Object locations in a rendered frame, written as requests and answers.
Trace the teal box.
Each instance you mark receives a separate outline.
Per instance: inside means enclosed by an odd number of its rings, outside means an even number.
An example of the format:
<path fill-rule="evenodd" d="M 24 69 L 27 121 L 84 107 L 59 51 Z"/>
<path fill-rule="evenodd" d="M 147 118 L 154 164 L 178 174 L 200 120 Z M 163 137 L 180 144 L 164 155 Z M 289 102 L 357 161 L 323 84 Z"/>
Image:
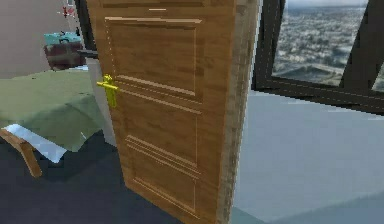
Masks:
<path fill-rule="evenodd" d="M 60 44 L 64 42 L 80 42 L 81 37 L 75 32 L 59 32 L 44 34 L 44 40 L 47 45 Z"/>

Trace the bed with green cover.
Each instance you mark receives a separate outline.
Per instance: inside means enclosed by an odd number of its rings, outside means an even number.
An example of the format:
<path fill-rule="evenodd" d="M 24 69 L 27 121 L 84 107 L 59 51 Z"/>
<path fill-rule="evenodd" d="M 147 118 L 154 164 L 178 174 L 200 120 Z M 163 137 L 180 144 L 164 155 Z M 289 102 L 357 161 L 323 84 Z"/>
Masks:
<path fill-rule="evenodd" d="M 58 163 L 102 126 L 85 66 L 0 79 L 0 138 L 21 154 L 33 177 L 42 175 L 36 153 Z"/>

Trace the dark red suitcase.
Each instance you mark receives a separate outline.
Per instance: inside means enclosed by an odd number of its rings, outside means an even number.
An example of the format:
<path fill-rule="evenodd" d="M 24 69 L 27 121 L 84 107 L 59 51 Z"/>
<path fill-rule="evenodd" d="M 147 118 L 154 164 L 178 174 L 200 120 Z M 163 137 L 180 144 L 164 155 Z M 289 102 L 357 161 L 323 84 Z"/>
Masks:
<path fill-rule="evenodd" d="M 66 70 L 86 64 L 86 59 L 81 56 L 79 50 L 82 50 L 82 44 L 77 42 L 68 42 L 62 40 L 58 44 L 49 44 L 44 46 L 44 52 L 49 67 L 54 70 Z"/>

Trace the brown wooden room door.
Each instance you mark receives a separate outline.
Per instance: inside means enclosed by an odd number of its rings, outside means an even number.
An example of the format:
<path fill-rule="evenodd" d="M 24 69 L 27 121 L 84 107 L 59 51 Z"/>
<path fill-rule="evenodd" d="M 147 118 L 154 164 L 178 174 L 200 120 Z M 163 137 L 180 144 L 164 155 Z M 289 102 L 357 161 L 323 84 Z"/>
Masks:
<path fill-rule="evenodd" d="M 260 0 L 86 0 L 127 188 L 230 224 Z"/>

